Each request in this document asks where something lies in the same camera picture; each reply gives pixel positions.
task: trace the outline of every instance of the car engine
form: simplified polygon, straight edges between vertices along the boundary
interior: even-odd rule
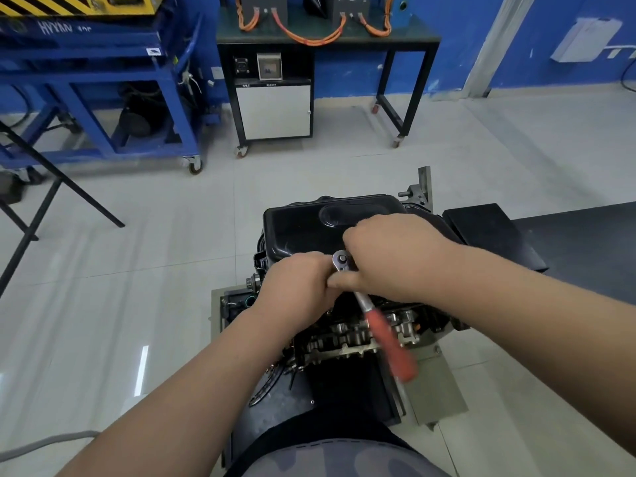
[[[354,198],[323,196],[312,202],[267,209],[254,255],[256,272],[247,279],[247,291],[227,292],[222,301],[226,324],[256,301],[260,282],[277,261],[297,252],[317,250],[333,254],[344,249],[342,235],[346,229],[376,214],[416,214],[447,238],[460,242],[443,219],[433,214],[430,168],[420,168],[419,176],[419,184],[398,194],[407,197],[405,201],[386,194]],[[440,334],[453,328],[468,328],[461,321],[425,304],[396,303],[373,295],[371,299],[386,316],[403,346],[417,346],[427,331]],[[301,371],[323,360],[377,352],[378,348],[354,295],[343,293],[332,309],[294,337],[284,350],[279,371]]]

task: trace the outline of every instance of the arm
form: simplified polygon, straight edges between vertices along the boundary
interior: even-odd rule
[[[344,240],[359,272],[331,287],[456,316],[636,455],[636,306],[455,244],[418,216],[375,216]]]
[[[331,256],[272,266],[252,308],[76,455],[59,477],[210,475],[265,369],[339,294]]]

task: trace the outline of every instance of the white cabinet door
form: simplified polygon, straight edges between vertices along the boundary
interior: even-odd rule
[[[308,136],[311,86],[238,87],[245,138]]]

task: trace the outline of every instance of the ratchet wrench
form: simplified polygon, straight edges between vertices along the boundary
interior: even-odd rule
[[[333,265],[338,271],[357,271],[353,257],[348,251],[336,251]],[[393,334],[391,326],[380,310],[378,310],[368,294],[354,291],[360,309],[369,323],[369,329],[376,341],[384,350],[391,373],[400,382],[409,382],[417,376],[417,363],[410,352],[402,347]]]

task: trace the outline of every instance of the person's left hand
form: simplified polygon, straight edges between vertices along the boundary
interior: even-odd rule
[[[253,309],[282,320],[293,336],[333,306],[341,291],[327,288],[327,278],[335,270],[331,256],[322,252],[286,257],[267,271]]]

